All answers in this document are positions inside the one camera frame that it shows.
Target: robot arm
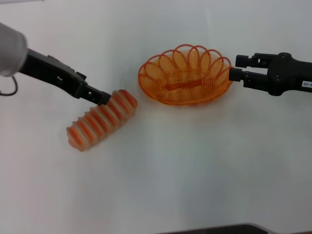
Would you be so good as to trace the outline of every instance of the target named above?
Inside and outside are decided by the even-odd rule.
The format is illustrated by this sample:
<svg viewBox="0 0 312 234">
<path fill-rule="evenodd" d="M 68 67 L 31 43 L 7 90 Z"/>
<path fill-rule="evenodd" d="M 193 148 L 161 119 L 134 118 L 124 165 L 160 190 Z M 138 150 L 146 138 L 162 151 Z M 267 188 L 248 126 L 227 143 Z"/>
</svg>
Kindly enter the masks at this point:
<svg viewBox="0 0 312 234">
<path fill-rule="evenodd" d="M 244 87 L 266 91 L 273 96 L 280 96 L 287 90 L 312 93 L 312 63 L 297 61 L 291 54 L 255 54 L 251 58 L 237 55 L 235 65 L 268 69 L 267 75 L 263 75 L 231 68 L 229 79 L 243 80 Z"/>
<path fill-rule="evenodd" d="M 83 98 L 98 105 L 106 104 L 111 97 L 89 86 L 85 75 L 75 72 L 54 57 L 28 49 L 26 37 L 22 33 L 0 23 L 0 75 L 11 77 L 17 72 L 55 85 L 75 98 Z"/>
</svg>

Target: white table surface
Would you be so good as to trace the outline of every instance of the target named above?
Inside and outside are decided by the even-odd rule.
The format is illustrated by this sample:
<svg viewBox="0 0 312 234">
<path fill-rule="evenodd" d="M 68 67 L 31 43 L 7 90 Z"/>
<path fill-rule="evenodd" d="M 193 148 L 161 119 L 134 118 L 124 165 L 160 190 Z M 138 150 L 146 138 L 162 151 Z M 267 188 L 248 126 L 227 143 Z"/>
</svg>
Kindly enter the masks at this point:
<svg viewBox="0 0 312 234">
<path fill-rule="evenodd" d="M 0 97 L 0 233 L 153 234 L 238 223 L 312 229 L 312 94 L 280 97 L 235 83 L 220 100 L 174 108 L 148 100 L 137 71 L 183 43 L 312 61 L 308 0 L 46 0 L 1 5 L 0 21 L 106 92 L 125 88 L 136 116 L 80 153 L 65 128 L 93 106 L 17 75 Z M 9 91 L 9 78 L 0 90 Z"/>
</svg>

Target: label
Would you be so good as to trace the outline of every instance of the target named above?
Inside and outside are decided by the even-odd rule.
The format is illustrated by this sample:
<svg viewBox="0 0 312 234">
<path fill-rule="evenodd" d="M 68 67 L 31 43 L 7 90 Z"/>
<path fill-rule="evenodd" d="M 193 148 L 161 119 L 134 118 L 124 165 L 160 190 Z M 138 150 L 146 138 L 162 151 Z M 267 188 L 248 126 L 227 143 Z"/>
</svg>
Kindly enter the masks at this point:
<svg viewBox="0 0 312 234">
<path fill-rule="evenodd" d="M 311 81 L 303 81 L 301 87 L 312 88 L 312 82 Z"/>
</svg>

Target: orange wire basket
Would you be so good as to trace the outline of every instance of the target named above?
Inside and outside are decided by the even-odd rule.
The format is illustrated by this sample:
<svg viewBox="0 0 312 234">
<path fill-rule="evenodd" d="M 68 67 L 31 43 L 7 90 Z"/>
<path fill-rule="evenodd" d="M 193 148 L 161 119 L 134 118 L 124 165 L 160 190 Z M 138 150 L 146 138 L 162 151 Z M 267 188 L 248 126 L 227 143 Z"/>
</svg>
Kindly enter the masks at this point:
<svg viewBox="0 0 312 234">
<path fill-rule="evenodd" d="M 180 51 L 182 47 L 190 49 Z M 217 50 L 183 44 L 151 57 L 141 66 L 138 82 L 147 96 L 164 104 L 204 104 L 229 89 L 230 67 Z"/>
</svg>

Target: orange striped object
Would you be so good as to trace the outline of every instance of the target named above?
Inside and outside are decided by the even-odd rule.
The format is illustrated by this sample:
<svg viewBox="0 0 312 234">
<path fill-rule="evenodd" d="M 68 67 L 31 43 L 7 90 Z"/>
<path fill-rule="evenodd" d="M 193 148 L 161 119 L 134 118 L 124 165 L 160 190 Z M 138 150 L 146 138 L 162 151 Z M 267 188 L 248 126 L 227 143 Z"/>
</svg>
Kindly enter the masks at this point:
<svg viewBox="0 0 312 234">
<path fill-rule="evenodd" d="M 106 105 L 91 107 L 66 129 L 68 143 L 85 151 L 120 128 L 137 108 L 137 100 L 125 90 L 114 91 Z"/>
<path fill-rule="evenodd" d="M 198 105 L 229 89 L 230 67 L 217 50 L 184 44 L 151 57 L 141 66 L 138 82 L 147 96 L 164 104 Z"/>
</svg>

